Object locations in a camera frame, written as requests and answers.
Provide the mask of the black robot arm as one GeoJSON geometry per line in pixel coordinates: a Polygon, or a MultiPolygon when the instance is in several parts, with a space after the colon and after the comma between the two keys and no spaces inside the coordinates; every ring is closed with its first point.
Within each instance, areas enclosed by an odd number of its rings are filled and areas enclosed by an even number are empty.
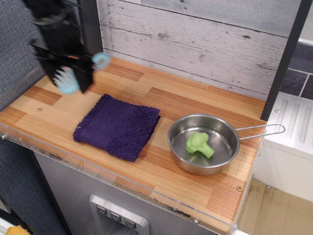
{"type": "Polygon", "coordinates": [[[93,83],[91,54],[81,42],[73,3],[65,0],[26,0],[41,37],[31,40],[35,56],[52,83],[63,93],[84,93],[93,83]]]}

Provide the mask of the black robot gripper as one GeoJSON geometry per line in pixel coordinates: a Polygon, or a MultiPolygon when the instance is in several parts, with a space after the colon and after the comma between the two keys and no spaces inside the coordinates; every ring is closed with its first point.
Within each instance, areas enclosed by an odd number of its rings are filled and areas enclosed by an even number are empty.
{"type": "MultiPolygon", "coordinates": [[[[73,14],[51,14],[46,17],[33,18],[32,22],[41,32],[41,38],[33,39],[36,57],[45,73],[56,86],[57,70],[66,65],[68,58],[87,61],[91,54],[80,41],[80,27],[73,14]]],[[[73,66],[75,78],[82,93],[93,83],[93,65],[73,66]]]]}

